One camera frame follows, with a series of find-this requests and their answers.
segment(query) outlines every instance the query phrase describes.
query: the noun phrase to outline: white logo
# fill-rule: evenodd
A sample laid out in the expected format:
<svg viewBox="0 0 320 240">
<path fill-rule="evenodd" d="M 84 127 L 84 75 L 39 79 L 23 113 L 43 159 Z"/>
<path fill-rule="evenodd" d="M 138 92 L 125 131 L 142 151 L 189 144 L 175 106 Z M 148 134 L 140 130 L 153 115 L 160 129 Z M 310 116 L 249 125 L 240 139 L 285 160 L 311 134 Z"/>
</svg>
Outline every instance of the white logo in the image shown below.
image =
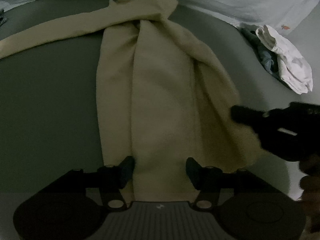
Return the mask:
<svg viewBox="0 0 320 240">
<path fill-rule="evenodd" d="M 164 208 L 164 205 L 160 204 L 159 206 L 156 206 L 156 207 L 157 207 L 157 209 L 162 209 L 162 208 Z"/>
</svg>

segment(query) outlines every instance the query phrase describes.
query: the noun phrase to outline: beige fabric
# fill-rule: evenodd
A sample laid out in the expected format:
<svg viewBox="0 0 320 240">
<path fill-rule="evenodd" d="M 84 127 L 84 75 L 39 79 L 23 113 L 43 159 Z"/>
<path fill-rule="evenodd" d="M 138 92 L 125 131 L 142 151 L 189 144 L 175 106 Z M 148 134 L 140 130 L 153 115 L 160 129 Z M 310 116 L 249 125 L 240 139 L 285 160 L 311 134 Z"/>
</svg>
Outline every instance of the beige fabric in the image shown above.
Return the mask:
<svg viewBox="0 0 320 240">
<path fill-rule="evenodd" d="M 104 30 L 97 68 L 103 159 L 133 155 L 127 202 L 194 201 L 186 159 L 224 172 L 263 154 L 252 130 L 234 123 L 232 81 L 211 49 L 167 18 L 176 0 L 118 0 L 107 8 L 55 19 L 0 41 L 0 58 L 51 41 Z"/>
</svg>

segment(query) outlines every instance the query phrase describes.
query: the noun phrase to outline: ribbed gray surface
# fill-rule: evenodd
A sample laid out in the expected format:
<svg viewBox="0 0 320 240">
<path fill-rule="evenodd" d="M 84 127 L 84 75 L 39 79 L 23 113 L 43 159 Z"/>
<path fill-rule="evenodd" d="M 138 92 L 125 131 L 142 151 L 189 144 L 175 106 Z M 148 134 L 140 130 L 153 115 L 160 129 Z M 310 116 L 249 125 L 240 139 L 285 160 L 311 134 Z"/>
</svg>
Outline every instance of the ribbed gray surface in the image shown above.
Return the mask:
<svg viewBox="0 0 320 240">
<path fill-rule="evenodd" d="M 88 240 L 229 240 L 209 213 L 188 202 L 133 202 L 124 212 L 108 215 Z"/>
</svg>

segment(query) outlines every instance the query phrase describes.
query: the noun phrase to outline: folded white clothing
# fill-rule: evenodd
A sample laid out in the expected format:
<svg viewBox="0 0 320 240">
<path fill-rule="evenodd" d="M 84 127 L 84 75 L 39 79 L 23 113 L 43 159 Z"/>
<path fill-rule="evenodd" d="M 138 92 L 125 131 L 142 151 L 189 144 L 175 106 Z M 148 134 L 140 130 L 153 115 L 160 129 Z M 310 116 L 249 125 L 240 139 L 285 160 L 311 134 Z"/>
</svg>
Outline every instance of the folded white clothing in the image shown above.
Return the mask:
<svg viewBox="0 0 320 240">
<path fill-rule="evenodd" d="M 269 25 L 258 26 L 256 35 L 278 56 L 280 78 L 297 94 L 312 91 L 312 71 L 297 48 Z"/>
</svg>

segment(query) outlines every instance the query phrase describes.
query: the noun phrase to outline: yellow garment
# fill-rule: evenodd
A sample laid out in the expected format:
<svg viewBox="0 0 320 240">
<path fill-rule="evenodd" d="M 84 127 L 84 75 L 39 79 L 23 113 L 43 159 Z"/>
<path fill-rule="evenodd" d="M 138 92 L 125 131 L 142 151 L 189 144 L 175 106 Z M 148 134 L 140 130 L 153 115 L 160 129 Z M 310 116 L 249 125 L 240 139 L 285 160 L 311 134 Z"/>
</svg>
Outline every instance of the yellow garment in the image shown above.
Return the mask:
<svg viewBox="0 0 320 240">
<path fill-rule="evenodd" d="M 198 192 L 185 172 L 188 157 L 231 173 L 266 154 L 249 127 L 231 120 L 239 95 L 215 54 L 168 20 L 176 6 L 110 1 L 0 41 L 4 58 L 104 29 L 96 78 L 102 154 L 105 165 L 135 157 L 133 180 L 122 190 L 128 203 L 193 202 Z"/>
</svg>

